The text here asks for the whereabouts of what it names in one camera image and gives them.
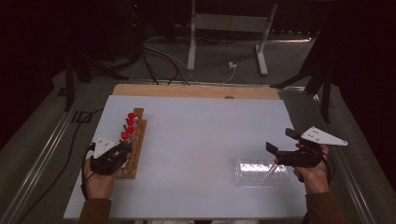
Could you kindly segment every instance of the white tabletop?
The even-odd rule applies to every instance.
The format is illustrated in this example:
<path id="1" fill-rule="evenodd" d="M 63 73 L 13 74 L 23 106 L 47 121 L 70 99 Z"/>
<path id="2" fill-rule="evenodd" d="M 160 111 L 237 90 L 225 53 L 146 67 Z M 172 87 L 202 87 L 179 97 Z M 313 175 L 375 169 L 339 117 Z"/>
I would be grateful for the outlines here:
<path id="1" fill-rule="evenodd" d="M 265 142 L 295 150 L 281 100 L 109 96 L 95 136 L 118 141 L 126 115 L 148 121 L 136 179 L 117 179 L 110 216 L 122 219 L 302 217 L 304 185 L 288 168 L 279 188 L 238 188 L 238 158 L 267 158 Z M 64 218 L 78 218 L 84 198 L 76 181 Z"/>

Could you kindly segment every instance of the hand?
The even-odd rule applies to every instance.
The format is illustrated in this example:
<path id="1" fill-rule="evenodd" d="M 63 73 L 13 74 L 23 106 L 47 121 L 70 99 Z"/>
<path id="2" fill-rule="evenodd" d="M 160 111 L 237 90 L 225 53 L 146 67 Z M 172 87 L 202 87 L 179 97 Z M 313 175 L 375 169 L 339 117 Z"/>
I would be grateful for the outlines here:
<path id="1" fill-rule="evenodd" d="M 320 144 L 322 152 L 329 153 L 329 148 L 326 145 Z M 329 191 L 329 183 L 327 181 L 326 165 L 321 161 L 316 167 L 303 168 L 294 167 L 294 174 L 298 177 L 302 176 L 305 183 L 305 191 L 307 194 L 323 193 Z"/>
<path id="2" fill-rule="evenodd" d="M 91 159 L 85 160 L 85 179 L 86 189 L 89 199 L 100 198 L 109 199 L 114 189 L 114 180 L 117 176 L 117 172 L 112 175 L 99 175 L 93 174 L 91 170 Z"/>

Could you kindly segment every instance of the wooden board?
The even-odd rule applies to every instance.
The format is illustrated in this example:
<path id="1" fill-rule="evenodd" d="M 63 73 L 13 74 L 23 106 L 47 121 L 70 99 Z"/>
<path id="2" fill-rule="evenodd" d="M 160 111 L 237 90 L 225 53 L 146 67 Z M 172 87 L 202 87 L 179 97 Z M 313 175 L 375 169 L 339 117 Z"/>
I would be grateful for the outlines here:
<path id="1" fill-rule="evenodd" d="M 262 100 L 280 99 L 277 90 L 269 87 L 164 86 L 119 84 L 114 88 L 113 95 Z"/>

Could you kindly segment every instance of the red knob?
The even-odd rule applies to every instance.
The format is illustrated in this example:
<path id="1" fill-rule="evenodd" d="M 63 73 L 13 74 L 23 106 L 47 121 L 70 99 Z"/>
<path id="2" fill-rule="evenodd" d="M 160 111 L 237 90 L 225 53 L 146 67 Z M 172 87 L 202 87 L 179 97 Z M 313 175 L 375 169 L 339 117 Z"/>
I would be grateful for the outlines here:
<path id="1" fill-rule="evenodd" d="M 134 120 L 133 119 L 127 119 L 126 123 L 128 124 L 128 126 L 134 125 Z"/>
<path id="2" fill-rule="evenodd" d="M 128 114 L 128 119 L 134 119 L 134 113 L 129 113 Z"/>
<path id="3" fill-rule="evenodd" d="M 121 133 L 121 138 L 122 138 L 123 140 L 127 139 L 128 137 L 129 137 L 129 134 L 128 134 L 127 132 L 122 132 L 122 133 Z"/>
<path id="4" fill-rule="evenodd" d="M 128 133 L 134 133 L 134 127 L 133 126 L 128 127 Z"/>

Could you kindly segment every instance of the black cable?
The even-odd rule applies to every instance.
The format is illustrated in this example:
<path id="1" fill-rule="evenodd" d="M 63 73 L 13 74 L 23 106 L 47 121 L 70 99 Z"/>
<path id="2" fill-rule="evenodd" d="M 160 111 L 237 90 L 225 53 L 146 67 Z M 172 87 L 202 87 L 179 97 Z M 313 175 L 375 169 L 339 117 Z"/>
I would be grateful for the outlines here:
<path id="1" fill-rule="evenodd" d="M 143 60 L 143 64 L 145 64 L 146 67 L 147 67 L 147 69 L 148 69 L 148 72 L 149 72 L 149 74 L 150 74 L 150 76 L 151 76 L 151 79 L 152 79 L 152 81 L 153 81 L 153 84 L 154 84 L 154 82 L 155 82 L 155 84 L 160 85 L 160 83 L 158 83 L 158 81 L 157 81 L 157 78 L 155 78 L 155 76 L 154 76 L 155 73 L 154 73 L 154 71 L 152 70 L 152 66 L 149 64 L 149 62 L 148 62 L 148 60 L 147 60 L 147 58 L 146 58 L 145 51 L 143 51 L 143 53 L 142 53 L 142 60 Z"/>
<path id="2" fill-rule="evenodd" d="M 85 179 L 85 161 L 86 161 L 88 152 L 91 151 L 93 147 L 94 147 L 94 144 L 91 144 L 89 147 L 87 147 L 87 149 L 85 149 L 84 156 L 82 157 L 82 160 L 81 160 L 81 173 L 80 173 L 81 174 L 81 186 L 80 187 L 81 187 L 82 195 L 84 195 L 85 200 L 88 200 L 88 192 L 87 192 L 87 189 L 85 186 L 85 182 L 87 182 L 87 180 L 95 174 L 95 172 L 93 172 L 92 175 L 90 175 L 87 179 Z"/>
<path id="3" fill-rule="evenodd" d="M 183 85 L 190 86 L 190 84 L 182 76 L 182 74 L 180 72 L 180 69 L 178 69 L 176 63 L 168 55 L 166 55 L 166 54 L 164 54 L 164 53 L 162 53 L 160 51 L 154 50 L 154 49 L 143 48 L 143 50 L 148 50 L 148 51 L 154 52 L 154 53 L 148 53 L 148 52 L 145 51 L 145 53 L 147 53 L 148 55 L 155 56 L 155 57 L 160 57 L 160 58 L 163 58 L 163 59 L 167 60 L 169 63 L 171 63 L 175 67 L 176 74 L 172 78 L 169 79 L 169 82 L 167 83 L 167 85 L 169 85 L 177 77 L 180 77 L 180 79 L 177 79 L 178 81 L 180 81 Z"/>
<path id="4" fill-rule="evenodd" d="M 330 181 L 332 180 L 332 172 L 330 170 L 329 163 L 327 163 L 327 161 L 324 158 L 322 159 L 322 161 L 326 166 L 326 170 L 327 170 L 327 182 L 330 184 Z"/>
<path id="5" fill-rule="evenodd" d="M 204 44 L 199 44 L 198 42 L 196 43 L 197 46 L 206 46 L 206 45 L 228 45 L 228 44 L 232 44 L 232 43 L 236 43 L 238 41 L 243 41 L 246 40 L 246 35 L 244 34 L 243 37 L 241 38 L 237 38 L 237 39 L 232 39 L 231 37 L 228 36 L 224 36 L 224 35 L 218 35 L 217 32 L 213 31 L 213 35 L 216 37 L 215 40 L 211 40 L 209 39 L 209 35 L 206 35 L 202 38 L 197 38 L 197 40 L 201 40 Z"/>
<path id="6" fill-rule="evenodd" d="M 290 58 L 290 59 L 287 59 L 286 61 L 284 61 L 284 62 L 282 62 L 282 63 L 278 63 L 278 64 L 276 64 L 276 65 L 274 65 L 274 66 L 268 68 L 268 73 L 271 72 L 271 70 L 273 70 L 274 68 L 276 68 L 276 67 L 278 67 L 278 66 L 280 66 L 280 65 L 282 65 L 282 64 L 284 64 L 284 63 L 288 63 L 288 62 L 290 62 L 290 61 L 296 59 L 298 56 L 300 56 L 300 54 L 302 54 L 302 53 L 308 48 L 308 46 L 309 46 L 310 43 L 311 43 L 311 40 L 309 40 L 308 43 L 305 45 L 305 47 L 304 47 L 302 50 L 300 50 L 300 52 L 298 52 L 294 57 L 292 57 L 292 58 Z"/>
<path id="7" fill-rule="evenodd" d="M 220 15 L 220 12 L 221 12 L 221 0 L 219 0 L 219 6 L 218 6 L 218 14 Z M 228 28 L 227 28 L 227 31 L 226 31 L 226 33 L 227 34 L 229 34 L 230 32 L 228 31 L 229 30 L 229 27 L 230 27 L 230 24 L 229 24 L 229 26 L 228 26 Z M 216 41 L 216 42 L 213 42 L 213 41 L 211 41 L 211 40 L 207 40 L 206 38 L 210 35 L 210 34 L 213 34 L 219 41 Z M 243 33 L 244 34 L 244 36 L 243 36 L 243 38 L 236 38 L 236 39 L 233 39 L 233 42 L 230 42 L 230 41 L 227 41 L 226 43 L 222 43 L 221 42 L 221 38 L 223 37 L 223 38 L 226 38 L 226 39 L 228 39 L 228 40 L 230 40 L 230 39 L 232 39 L 231 37 L 229 37 L 229 36 L 227 36 L 227 35 L 223 35 L 222 33 L 221 33 L 221 31 L 216 31 L 216 30 L 210 30 L 209 31 L 209 33 L 207 34 L 207 35 L 204 35 L 204 37 L 200 37 L 200 39 L 203 41 L 203 42 L 206 42 L 206 43 L 208 43 L 207 45 L 217 45 L 217 44 L 231 44 L 231 43 L 234 43 L 234 42 L 237 42 L 237 41 L 241 41 L 241 40 L 245 40 L 246 38 L 245 38 L 245 36 L 247 35 L 247 33 Z"/>
<path id="8" fill-rule="evenodd" d="M 241 32 L 241 31 L 233 31 L 233 32 L 222 32 L 222 31 L 216 31 L 213 33 L 214 35 L 218 35 L 219 38 L 226 38 L 228 40 L 232 40 L 233 42 L 238 42 L 238 41 L 243 41 L 243 40 L 249 40 L 251 37 L 259 35 L 258 33 L 252 33 L 252 32 Z M 231 34 L 242 34 L 242 37 L 232 37 L 230 36 Z"/>
<path id="9" fill-rule="evenodd" d="M 328 154 L 326 154 L 326 153 L 323 153 L 324 155 L 326 155 L 327 156 L 327 158 L 330 160 L 330 162 L 332 163 L 332 171 L 330 171 L 330 167 L 329 167 L 329 163 L 327 163 L 327 161 L 326 160 L 324 160 L 324 158 L 323 158 L 323 161 L 324 161 L 324 164 L 326 165 L 326 168 L 328 169 L 328 172 L 329 172 L 329 174 L 330 174 L 330 176 L 329 176 L 329 178 L 328 178 L 328 181 L 329 181 L 329 184 L 330 184 L 330 181 L 332 180 L 332 178 L 334 177 L 334 174 L 335 174 L 335 163 L 334 163 L 334 160 L 328 155 Z"/>
<path id="10" fill-rule="evenodd" d="M 131 15 L 133 16 L 133 18 L 135 18 L 135 20 L 133 23 L 129 21 L 129 23 L 131 23 L 131 27 L 127 30 L 129 31 L 130 29 L 132 29 L 132 36 L 134 38 L 134 42 L 137 43 L 135 44 L 134 48 L 136 48 L 137 50 L 133 50 L 133 52 L 127 56 L 129 60 L 128 62 L 111 66 L 109 67 L 110 69 L 118 71 L 120 71 L 121 69 L 126 69 L 138 62 L 142 53 L 141 49 L 143 48 L 143 42 L 146 39 L 144 37 L 144 33 L 146 31 L 146 24 L 142 22 L 139 16 L 137 16 L 135 13 L 131 12 Z"/>
<path id="11" fill-rule="evenodd" d="M 103 111 L 103 109 L 98 109 L 92 112 L 85 112 L 88 113 L 87 116 L 85 116 L 83 119 L 87 119 L 89 116 L 92 116 L 93 114 Z M 57 181 L 59 180 L 59 178 L 61 178 L 62 174 L 64 173 L 64 170 L 66 169 L 67 165 L 70 162 L 71 159 L 71 155 L 72 155 L 72 151 L 73 151 L 73 146 L 74 143 L 76 141 L 76 136 L 78 133 L 79 128 L 81 127 L 82 123 L 79 123 L 74 134 L 73 134 L 73 138 L 72 138 L 72 142 L 70 144 L 70 148 L 69 148 L 69 152 L 67 154 L 67 159 L 66 162 L 64 164 L 64 167 L 62 168 L 61 172 L 55 177 L 55 179 L 52 181 L 52 183 L 49 185 L 49 187 L 44 190 L 43 194 L 40 195 L 40 197 L 26 210 L 26 212 L 20 217 L 20 219 L 18 220 L 17 224 L 21 224 L 23 222 L 23 220 L 27 217 L 27 215 L 29 215 L 29 213 L 35 208 L 35 206 L 47 195 L 48 192 L 50 192 L 50 190 L 53 188 L 53 186 L 57 183 Z"/>
<path id="12" fill-rule="evenodd" d="M 250 68 L 251 73 L 260 81 L 260 85 L 263 85 L 262 76 L 256 74 L 255 70 L 251 67 L 250 63 L 244 61 L 241 62 L 247 64 L 247 66 Z"/>
<path id="13" fill-rule="evenodd" d="M 226 29 L 227 32 L 229 31 L 232 22 L 233 22 L 233 17 L 230 18 L 230 22 L 228 23 L 228 26 L 227 26 L 227 29 Z M 220 73 L 221 73 L 221 74 L 223 74 L 223 73 L 222 73 L 222 64 L 223 64 L 223 59 L 224 59 L 224 53 L 225 53 L 225 51 L 227 50 L 229 44 L 231 44 L 231 42 L 227 42 L 227 43 L 226 43 L 226 46 L 225 46 L 225 48 L 224 48 L 224 50 L 223 50 L 223 52 L 222 52 L 222 54 L 221 54 L 221 58 L 220 58 Z"/>

